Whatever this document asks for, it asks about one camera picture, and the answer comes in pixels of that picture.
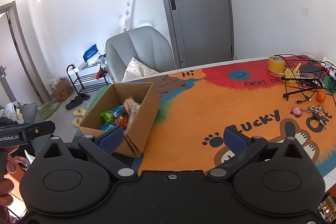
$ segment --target black metal rack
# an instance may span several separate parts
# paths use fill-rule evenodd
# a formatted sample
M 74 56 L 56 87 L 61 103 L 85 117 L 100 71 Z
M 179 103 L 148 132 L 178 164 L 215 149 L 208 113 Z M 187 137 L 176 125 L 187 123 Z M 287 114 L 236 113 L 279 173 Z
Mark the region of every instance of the black metal rack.
M 88 64 L 85 65 L 83 68 L 81 68 L 80 70 L 84 70 L 84 69 L 88 69 L 88 68 L 92 68 L 92 67 L 95 67 L 95 66 L 98 66 L 99 63 L 97 64 L 93 64 L 91 66 L 89 66 Z M 74 69 L 76 68 L 74 65 L 69 65 L 67 67 L 67 75 L 70 79 L 70 82 L 72 83 L 73 85 L 73 88 L 75 89 L 75 91 L 77 92 L 77 94 L 79 95 L 80 93 L 89 93 L 89 92 L 94 92 L 94 91 L 98 91 L 100 88 L 104 87 L 104 86 L 107 86 L 107 85 L 110 85 L 111 83 L 107 82 L 106 80 L 106 77 L 105 75 L 103 75 L 103 78 L 105 80 L 105 83 L 98 83 L 98 84 L 93 84 L 93 85 L 86 85 L 84 86 L 83 83 L 85 82 L 89 82 L 91 80 L 93 80 L 94 78 L 92 78 L 92 74 L 89 74 L 89 75 L 83 75 L 83 76 L 79 76 L 78 72 L 75 72 L 75 75 L 77 76 L 76 80 L 72 80 L 72 78 L 70 77 L 70 74 L 69 74 L 69 68 L 70 69 Z M 77 88 L 76 88 L 76 84 L 80 84 L 81 85 L 81 89 L 78 91 Z

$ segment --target cardboard box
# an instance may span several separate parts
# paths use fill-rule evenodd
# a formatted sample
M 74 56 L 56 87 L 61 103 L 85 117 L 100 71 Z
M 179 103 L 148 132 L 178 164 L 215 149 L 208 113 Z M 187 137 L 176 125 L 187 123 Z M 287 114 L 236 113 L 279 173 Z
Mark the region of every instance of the cardboard box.
M 55 98 L 59 101 L 65 101 L 73 92 L 65 78 L 61 78 L 61 81 L 55 87 L 50 85 L 50 88 Z
M 79 128 L 84 135 L 100 136 L 104 133 L 100 130 L 104 121 L 99 113 L 122 105 L 129 96 L 132 96 L 137 103 L 141 103 L 141 106 L 124 135 L 123 143 L 115 152 L 139 158 L 160 106 L 160 99 L 153 83 L 113 83 L 86 113 Z

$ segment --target blue gripper pad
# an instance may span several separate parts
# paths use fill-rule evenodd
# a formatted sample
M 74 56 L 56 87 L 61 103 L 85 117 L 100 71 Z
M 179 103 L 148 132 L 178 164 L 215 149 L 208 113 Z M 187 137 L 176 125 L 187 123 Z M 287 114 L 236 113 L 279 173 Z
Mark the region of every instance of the blue gripper pad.
M 116 126 L 96 137 L 94 142 L 111 155 L 122 144 L 123 140 L 124 130 L 121 126 Z
M 239 152 L 247 148 L 251 144 L 252 140 L 239 132 L 231 130 L 229 127 L 224 129 L 224 144 L 231 150 L 231 152 L 237 155 Z

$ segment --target packing tape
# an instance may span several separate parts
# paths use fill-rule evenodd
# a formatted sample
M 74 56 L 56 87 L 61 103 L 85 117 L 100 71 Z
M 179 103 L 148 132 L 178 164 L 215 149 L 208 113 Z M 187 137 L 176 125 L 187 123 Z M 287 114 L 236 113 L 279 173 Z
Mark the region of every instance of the packing tape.
M 268 59 L 268 70 L 273 73 L 284 73 L 285 60 L 278 56 L 271 56 Z

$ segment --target door frame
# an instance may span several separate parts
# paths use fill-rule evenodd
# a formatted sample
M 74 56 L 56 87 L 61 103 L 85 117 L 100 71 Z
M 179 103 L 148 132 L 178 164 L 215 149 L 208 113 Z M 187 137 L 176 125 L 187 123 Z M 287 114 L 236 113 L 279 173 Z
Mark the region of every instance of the door frame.
M 23 32 L 21 29 L 21 25 L 20 25 L 20 21 L 19 21 L 19 17 L 18 17 L 18 13 L 17 13 L 17 9 L 16 9 L 16 3 L 15 1 L 2 5 L 0 6 L 0 14 L 2 13 L 6 13 L 7 15 L 7 19 L 9 19 L 10 24 L 9 25 L 9 29 L 10 29 L 10 33 L 12 35 L 12 39 L 13 39 L 13 43 L 17 52 L 17 55 L 19 56 L 21 65 L 27 75 L 27 78 L 34 90 L 34 92 L 36 93 L 37 97 L 39 98 L 40 102 L 42 104 L 50 102 L 51 101 L 51 96 L 49 95 L 45 85 L 42 82 L 42 79 L 40 77 L 40 75 L 37 72 L 37 69 L 35 67 L 35 64 L 33 62 L 33 59 L 30 55 L 30 52 L 28 50 L 27 44 L 26 44 L 26 40 L 23 36 Z M 5 84 L 4 89 L 7 93 L 9 85 Z
M 233 29 L 233 13 L 232 13 L 232 3 L 231 0 L 228 0 L 229 3 L 229 16 L 230 16 L 230 30 L 231 30 L 231 59 L 233 60 L 235 56 L 235 47 L 234 47 L 234 29 Z M 173 15 L 171 13 L 170 8 L 170 0 L 163 0 L 163 5 L 165 7 L 166 17 L 167 17 L 167 23 L 168 23 L 168 29 L 169 29 L 169 35 L 170 35 L 170 41 L 171 46 L 173 49 L 173 55 L 175 60 L 175 65 L 177 69 L 181 68 L 180 63 L 180 57 L 179 57 L 179 48 L 177 46 L 177 40 L 176 40 L 176 34 L 175 34 L 175 28 L 174 28 L 174 22 L 173 22 Z

